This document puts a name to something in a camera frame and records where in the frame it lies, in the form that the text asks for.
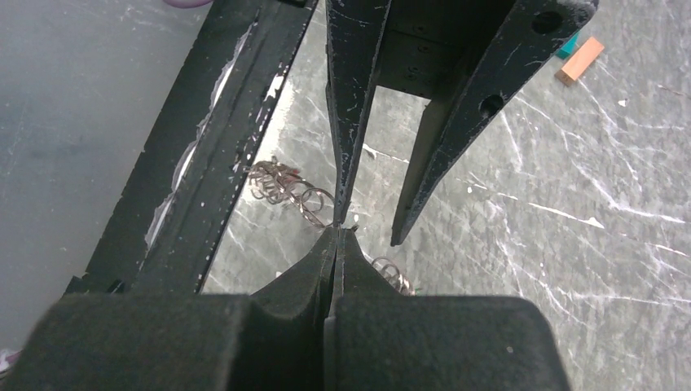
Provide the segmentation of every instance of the metal wire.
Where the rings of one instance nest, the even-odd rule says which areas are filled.
[[[401,270],[389,258],[374,258],[371,263],[374,270],[378,271],[399,293],[415,296],[415,289],[413,289],[410,280],[401,273]]]
[[[323,222],[317,217],[317,213],[326,205],[325,200],[331,200],[333,205],[333,195],[307,182],[298,175],[299,172],[298,169],[279,163],[276,156],[272,156],[271,161],[258,161],[248,173],[249,184],[252,185],[250,192],[257,200],[266,200],[272,205],[290,201],[312,226],[331,226],[332,222]],[[307,202],[314,199],[317,206],[311,209]]]
[[[332,222],[326,224],[316,214],[323,209],[326,204],[325,199],[331,200],[333,205],[333,195],[307,182],[298,175],[299,173],[300,170],[279,163],[276,156],[272,156],[271,161],[258,161],[249,169],[250,192],[257,200],[266,200],[272,205],[289,201],[297,206],[300,214],[312,226],[320,229],[331,226]],[[314,196],[318,206],[315,209],[310,209],[307,207],[307,201]],[[378,257],[371,263],[372,267],[397,291],[408,296],[415,295],[411,282],[389,258]]]

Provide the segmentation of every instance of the orange block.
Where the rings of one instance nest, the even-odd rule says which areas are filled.
[[[567,86],[571,86],[604,49],[601,43],[590,37],[554,76]]]

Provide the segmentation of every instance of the teal block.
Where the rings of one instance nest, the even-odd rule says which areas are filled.
[[[574,53],[576,47],[576,41],[579,39],[579,34],[576,33],[564,46],[557,52],[557,57],[560,59],[568,59],[570,55]]]

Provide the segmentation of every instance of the screw hole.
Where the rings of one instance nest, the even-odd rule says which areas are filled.
[[[533,19],[532,28],[538,34],[554,33],[564,23],[564,18],[555,11],[545,11],[539,13]]]
[[[482,118],[492,118],[504,106],[504,100],[498,95],[490,95],[480,103]]]

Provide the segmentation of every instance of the gray marble surface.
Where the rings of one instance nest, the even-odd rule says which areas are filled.
[[[0,349],[84,273],[208,10],[0,1]]]
[[[423,294],[516,295],[545,314],[575,390],[691,389],[691,3],[602,2],[580,41],[605,52],[570,88],[551,60],[389,247],[423,99],[376,92],[350,222]],[[311,22],[258,159],[316,186],[336,173],[323,95],[325,18]],[[254,292],[319,231],[244,190],[206,292]]]

